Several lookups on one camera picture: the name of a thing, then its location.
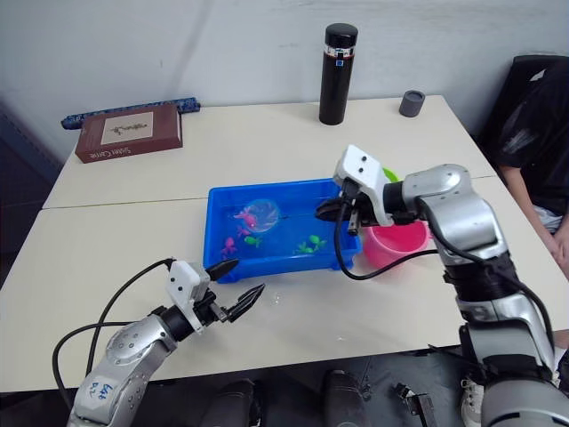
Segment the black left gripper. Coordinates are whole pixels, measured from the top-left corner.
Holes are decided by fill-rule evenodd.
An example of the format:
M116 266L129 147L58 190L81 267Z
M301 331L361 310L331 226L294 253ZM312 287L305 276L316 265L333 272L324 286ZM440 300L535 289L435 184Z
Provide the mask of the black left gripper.
M238 259L228 259L217 262L207 268L207 274L211 281L219 281L227 276L237 265ZM252 287L240 295L237 302L229 309L216 303L217 295L210 289L205 291L204 298L196 304L196 316L202 326L209 326L215 322L235 322L243 316L260 298L265 284Z

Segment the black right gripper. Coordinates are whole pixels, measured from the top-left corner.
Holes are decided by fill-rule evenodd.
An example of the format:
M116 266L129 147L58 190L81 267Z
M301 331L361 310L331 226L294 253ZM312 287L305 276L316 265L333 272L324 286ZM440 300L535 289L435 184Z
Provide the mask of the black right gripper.
M347 222L349 235L357 235L362 228L378 226L373 204L366 195L351 199L328 199L318 205L315 216L320 221Z

